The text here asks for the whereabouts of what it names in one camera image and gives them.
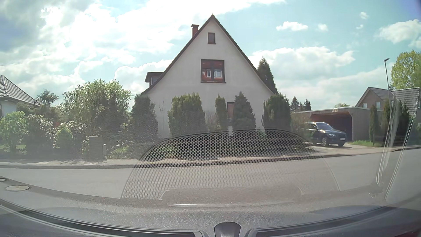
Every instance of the sidewalk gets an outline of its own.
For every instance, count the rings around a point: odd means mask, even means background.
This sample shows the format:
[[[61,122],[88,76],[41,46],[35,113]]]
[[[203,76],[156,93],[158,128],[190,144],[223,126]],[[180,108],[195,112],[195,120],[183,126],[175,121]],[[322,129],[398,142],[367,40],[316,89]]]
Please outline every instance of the sidewalk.
[[[315,150],[314,153],[308,153],[303,155],[285,155],[280,157],[225,157],[219,158],[218,160],[207,160],[207,161],[189,161],[179,159],[165,159],[158,162],[142,162],[137,159],[109,159],[103,162],[90,162],[90,161],[47,161],[47,162],[0,162],[0,168],[21,168],[21,169],[122,169],[122,168],[134,168],[136,165],[141,167],[179,167],[179,166],[199,166],[199,165],[218,165],[232,162],[240,163],[253,163],[253,162],[271,162],[281,161],[288,159],[311,159],[312,157],[338,157],[338,156],[358,156],[366,154],[376,154],[393,151],[401,151],[403,147],[386,148],[378,147],[365,147],[360,145],[346,144],[344,147],[338,146],[312,146]],[[418,149],[421,146],[407,146],[405,150]]]

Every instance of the garage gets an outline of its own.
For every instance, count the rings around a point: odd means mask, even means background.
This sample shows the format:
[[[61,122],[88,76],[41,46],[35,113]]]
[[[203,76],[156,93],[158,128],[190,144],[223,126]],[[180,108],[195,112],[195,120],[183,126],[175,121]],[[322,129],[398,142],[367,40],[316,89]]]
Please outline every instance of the garage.
[[[305,115],[309,121],[326,122],[333,128],[346,133],[349,141],[368,140],[370,109],[342,107],[325,110],[296,112]]]
[[[349,112],[313,114],[310,116],[311,121],[326,122],[334,129],[341,130],[346,133],[348,139],[352,138],[352,116]]]

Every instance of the curb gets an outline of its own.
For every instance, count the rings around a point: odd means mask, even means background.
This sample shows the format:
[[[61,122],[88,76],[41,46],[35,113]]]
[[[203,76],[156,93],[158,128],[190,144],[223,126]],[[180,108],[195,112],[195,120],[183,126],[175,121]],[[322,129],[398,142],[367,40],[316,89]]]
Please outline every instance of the curb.
[[[402,150],[414,150],[420,149],[421,147],[411,147],[411,148],[398,148],[394,151]],[[315,155],[315,156],[298,156],[294,157],[291,160],[302,160],[302,159],[317,159],[317,158],[331,158],[331,157],[343,157],[343,156],[360,156],[366,154],[332,154],[332,155]],[[277,162],[283,161],[283,158],[267,158],[267,159],[249,159],[249,160],[238,160],[238,161],[215,161],[215,162],[184,162],[184,163],[147,163],[142,164],[139,168],[168,168],[168,167],[192,167],[192,166],[207,166],[207,165],[222,165],[222,164],[250,164],[250,163],[262,163],[262,162]],[[11,169],[132,169],[135,168],[138,164],[94,164],[94,165],[0,165],[0,168],[11,168]]]

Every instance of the car wheel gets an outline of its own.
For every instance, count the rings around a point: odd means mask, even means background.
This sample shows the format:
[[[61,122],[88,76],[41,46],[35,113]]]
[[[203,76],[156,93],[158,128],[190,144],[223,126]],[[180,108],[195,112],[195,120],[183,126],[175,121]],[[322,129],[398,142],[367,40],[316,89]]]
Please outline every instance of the car wheel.
[[[328,146],[329,145],[329,143],[328,143],[328,137],[326,137],[326,136],[323,136],[322,137],[322,140],[320,141],[320,143],[322,144],[322,146]]]

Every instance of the car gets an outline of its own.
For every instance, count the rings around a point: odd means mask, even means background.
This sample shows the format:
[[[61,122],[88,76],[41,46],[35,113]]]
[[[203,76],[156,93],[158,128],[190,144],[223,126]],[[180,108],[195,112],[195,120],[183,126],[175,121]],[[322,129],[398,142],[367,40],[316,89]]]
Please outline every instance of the car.
[[[305,124],[305,132],[310,142],[320,143],[322,146],[337,144],[342,147],[347,141],[346,133],[334,129],[330,124],[325,122],[307,122]]]

